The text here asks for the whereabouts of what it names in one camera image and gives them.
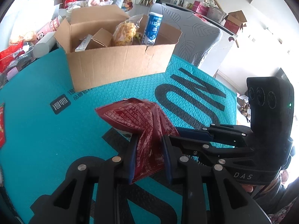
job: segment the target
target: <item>red plastic bag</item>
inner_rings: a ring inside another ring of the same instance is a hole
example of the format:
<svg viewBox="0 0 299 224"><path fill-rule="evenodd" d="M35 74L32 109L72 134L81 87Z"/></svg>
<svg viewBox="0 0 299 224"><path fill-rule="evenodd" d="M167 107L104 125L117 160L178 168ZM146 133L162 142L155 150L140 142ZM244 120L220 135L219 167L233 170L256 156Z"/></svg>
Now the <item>red plastic bag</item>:
<svg viewBox="0 0 299 224"><path fill-rule="evenodd" d="M4 70L9 66L9 64L18 56L24 54L23 51L23 41L16 45L10 45L7 49L0 52L0 72L3 73Z"/></svg>
<svg viewBox="0 0 299 224"><path fill-rule="evenodd" d="M96 108L96 112L114 128L140 136L133 182L164 169L161 138L178 136L178 132L157 103L131 98Z"/></svg>
<svg viewBox="0 0 299 224"><path fill-rule="evenodd" d="M5 143L5 134L4 134L4 103L0 106L0 148Z"/></svg>

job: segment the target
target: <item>blue can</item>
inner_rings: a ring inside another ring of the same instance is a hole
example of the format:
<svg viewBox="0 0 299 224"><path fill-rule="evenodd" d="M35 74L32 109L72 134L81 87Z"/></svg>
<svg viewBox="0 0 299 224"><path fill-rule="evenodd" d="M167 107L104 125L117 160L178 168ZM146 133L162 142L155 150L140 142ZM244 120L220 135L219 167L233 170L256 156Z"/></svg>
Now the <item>blue can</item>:
<svg viewBox="0 0 299 224"><path fill-rule="evenodd" d="M149 13L149 17L147 20L147 25L145 26L145 30L143 33L142 44L145 45L154 45L158 31L161 25L163 15L158 13Z"/></svg>

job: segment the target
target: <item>white cylinder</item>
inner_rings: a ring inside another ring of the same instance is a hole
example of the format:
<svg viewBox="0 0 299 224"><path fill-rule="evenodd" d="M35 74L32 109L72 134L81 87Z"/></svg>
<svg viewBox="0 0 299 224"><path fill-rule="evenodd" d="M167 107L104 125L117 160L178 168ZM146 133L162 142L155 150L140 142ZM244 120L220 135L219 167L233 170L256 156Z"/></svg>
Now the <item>white cylinder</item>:
<svg viewBox="0 0 299 224"><path fill-rule="evenodd" d="M35 58L40 58L50 52L56 43L54 34L55 32L49 32L36 43L32 51Z"/></svg>

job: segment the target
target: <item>black device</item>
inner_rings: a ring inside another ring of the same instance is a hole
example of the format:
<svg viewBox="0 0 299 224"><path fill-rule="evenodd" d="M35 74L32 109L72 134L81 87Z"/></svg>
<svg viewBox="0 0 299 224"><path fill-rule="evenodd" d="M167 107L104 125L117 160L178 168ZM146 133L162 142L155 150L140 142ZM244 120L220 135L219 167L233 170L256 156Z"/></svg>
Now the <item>black device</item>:
<svg viewBox="0 0 299 224"><path fill-rule="evenodd" d="M166 178L183 185L183 224L270 224L240 184L268 185L290 162L294 90L279 78L248 78L252 127L210 124L201 130L177 127L178 136L164 135ZM94 183L98 182L95 224L123 223L119 185L131 182L138 135L128 148L106 161L84 157L68 169L65 181L51 196L32 205L29 224L89 223ZM212 142L234 146L216 148ZM187 155L198 156L200 164ZM210 202L206 211L203 183Z"/></svg>

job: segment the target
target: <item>chair backrest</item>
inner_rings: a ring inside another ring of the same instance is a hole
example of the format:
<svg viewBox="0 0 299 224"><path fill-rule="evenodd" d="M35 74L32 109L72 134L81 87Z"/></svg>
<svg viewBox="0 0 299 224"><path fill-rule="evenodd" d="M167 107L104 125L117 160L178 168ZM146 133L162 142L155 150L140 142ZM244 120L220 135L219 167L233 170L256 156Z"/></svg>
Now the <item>chair backrest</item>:
<svg viewBox="0 0 299 224"><path fill-rule="evenodd" d="M192 12L182 11L165 3L155 3L149 11L162 14L162 22L182 31L173 53L196 67L202 64L212 47L222 37L223 33L219 28L206 24Z"/></svg>

